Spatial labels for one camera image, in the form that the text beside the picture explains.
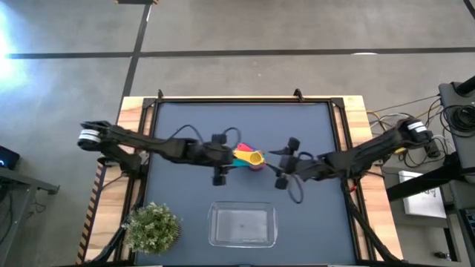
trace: white label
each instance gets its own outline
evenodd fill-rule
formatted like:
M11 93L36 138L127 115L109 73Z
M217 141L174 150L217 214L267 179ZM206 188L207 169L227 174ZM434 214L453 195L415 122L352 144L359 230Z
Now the white label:
M95 141L95 142L101 142L101 139L99 139L98 137L95 137L95 136L91 136L89 134L81 134L79 136L80 139L88 139L88 140L92 140L92 141Z
M408 128L409 130L412 130L412 129L414 129L414 128L421 127L421 126L424 126L424 125L422 124L422 122L415 122L415 123L409 125L407 128Z
M87 130L82 130L81 134L90 134L90 135L98 136L99 131L87 129Z
M420 133L422 131L427 131L428 129L425 127L425 126L422 126L422 127L419 127L419 128L416 128L416 132Z

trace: white box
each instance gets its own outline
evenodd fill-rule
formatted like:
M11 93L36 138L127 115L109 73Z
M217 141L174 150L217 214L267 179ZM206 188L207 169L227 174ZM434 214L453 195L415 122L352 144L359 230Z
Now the white box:
M400 171L399 181L405 182L421 175L422 174L412 171ZM406 214L444 219L447 218L440 188L433 188L428 191L406 197L402 201L404 202L404 210Z

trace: table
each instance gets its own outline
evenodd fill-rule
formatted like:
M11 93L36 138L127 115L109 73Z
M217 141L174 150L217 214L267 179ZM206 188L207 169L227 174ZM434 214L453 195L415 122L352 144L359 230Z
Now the table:
M344 104L344 115L349 126L352 146L358 145L372 138L369 123L364 108L363 99L361 96L305 96L305 99L331 99L342 98ZM214 96L214 97L164 97L164 99L214 99L219 102L222 98L247 98L258 101L259 99L288 99L288 96ZM122 107L119 113L117 124L131 129L133 131L143 130L144 134L149 133L151 127L151 112L143 113L143 103L153 100L148 97L128 97L124 98ZM145 122L139 125L140 118ZM346 141L343 135L344 123L340 116L336 117L336 125L338 129L338 139L341 147L346 148ZM380 170L374 168L372 171L379 172ZM119 176L118 168L105 168L98 165L96 172L96 179L94 181L93 193L89 203L89 209L86 215L85 227L82 232L81 242L76 262L81 263L84 260L94 258L104 245L110 240L111 236L116 231L120 224L124 206L130 207L130 202L126 200L125 192L127 187L134 188L135 194L138 189L139 181L128 181L128 178L122 178L118 182L108 186L104 192L100 192L100 187L104 182L108 182ZM390 251L397 257L402 258L401 249L396 233L396 228L393 223L393 218L390 211L390 205L384 189L384 182L380 177L367 175L362 180L361 190L364 195L364 206L366 207L367 217L369 222L382 242L390 249ZM369 259L371 257L372 249L368 249L365 236L361 229L356 226L358 234L358 250L361 253L362 259ZM122 248L122 255L115 256L116 260L128 257L126 248Z

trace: orange and black tape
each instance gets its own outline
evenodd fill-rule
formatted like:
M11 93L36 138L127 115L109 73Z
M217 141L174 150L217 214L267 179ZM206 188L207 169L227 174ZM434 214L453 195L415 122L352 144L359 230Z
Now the orange and black tape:
M91 198L89 199L88 210L86 211L86 220L82 229L81 241L79 242L79 250L77 252L76 264L82 264L85 261L86 251L88 250L89 239L91 238L91 230L96 217L97 204L101 194L101 188L104 183L106 167L98 164L96 177L92 188Z

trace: wooden table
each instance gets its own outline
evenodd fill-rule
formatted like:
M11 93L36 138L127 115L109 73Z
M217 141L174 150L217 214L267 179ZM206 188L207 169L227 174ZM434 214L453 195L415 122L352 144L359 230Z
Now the wooden table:
M229 97L246 97L246 98L289 98L288 96L226 96ZM344 107L347 116L347 123L350 128L351 140L353 147L372 138L369 122L366 115L362 96L305 96L306 99L311 98L331 98L340 97L344 100ZM140 115L142 113L143 100L149 97L125 97L120 108L119 119L117 124L137 131L139 127ZM223 98L223 96L184 96L172 98L196 99L196 98ZM347 144L343 135L343 124L336 116L336 123L338 126L339 142L343 149L346 149ZM151 112L147 113L145 120L144 134L149 132L151 125ZM124 148L129 152L133 152L131 148ZM372 172L381 173L379 168L373 167ZM120 176L120 169L118 167L104 168L98 164L96 170L96 179L94 180L93 192L89 202L88 211L82 237L79 244L79 251L77 254L76 263L80 264L85 260L92 260L97 256L104 246L109 242L115 231L120 225L122 210L125 199L125 191L128 184L128 178L123 177L115 183L109 185L104 192L98 191L103 184ZM138 189L138 183L135 181L134 190ZM398 258L402 259L401 247L399 245L396 227L394 226L393 215L390 210L390 203L387 199L384 181L381 177L368 174L361 180L361 189L364 196L364 204L367 210L368 220L371 227L379 236L381 241L389 248ZM359 247L361 250L362 259L368 259L368 251L366 247L366 240L361 228L357 225ZM126 259L128 255L127 248L122 250L122 258Z

